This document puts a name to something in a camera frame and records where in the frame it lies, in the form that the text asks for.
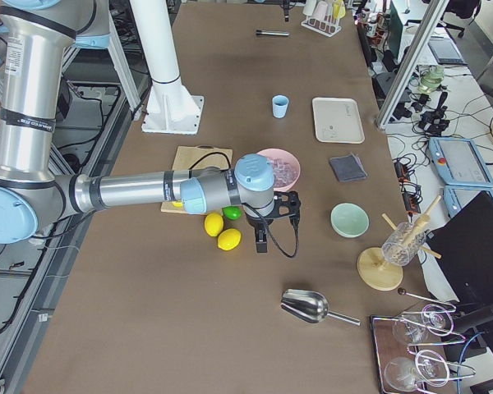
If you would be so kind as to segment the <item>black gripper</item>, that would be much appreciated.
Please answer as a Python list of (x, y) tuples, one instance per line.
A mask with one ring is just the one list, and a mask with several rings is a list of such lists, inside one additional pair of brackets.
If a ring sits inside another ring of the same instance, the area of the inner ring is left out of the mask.
[(253, 208), (249, 204), (244, 204), (243, 209), (248, 223), (255, 229), (256, 252), (266, 253), (268, 250), (266, 232), (269, 231), (270, 224), (274, 219), (271, 216), (262, 215), (256, 208)]

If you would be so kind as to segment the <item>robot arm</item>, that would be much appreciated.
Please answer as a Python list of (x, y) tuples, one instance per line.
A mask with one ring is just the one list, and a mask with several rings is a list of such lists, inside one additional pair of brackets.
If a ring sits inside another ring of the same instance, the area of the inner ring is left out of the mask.
[(108, 4), (4, 1), (0, 17), (9, 31), (0, 107), (0, 244), (31, 238), (74, 214), (130, 204), (180, 201), (191, 214), (241, 205), (262, 223), (274, 214), (273, 170), (254, 153), (228, 170), (53, 175), (48, 163), (64, 53), (108, 45)]

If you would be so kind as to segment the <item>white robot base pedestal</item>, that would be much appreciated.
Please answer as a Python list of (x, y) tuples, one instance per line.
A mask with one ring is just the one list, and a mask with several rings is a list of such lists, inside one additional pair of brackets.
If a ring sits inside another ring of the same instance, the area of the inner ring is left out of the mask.
[(152, 81), (142, 130), (196, 135), (204, 98), (182, 83), (166, 2), (136, 0), (131, 9)]

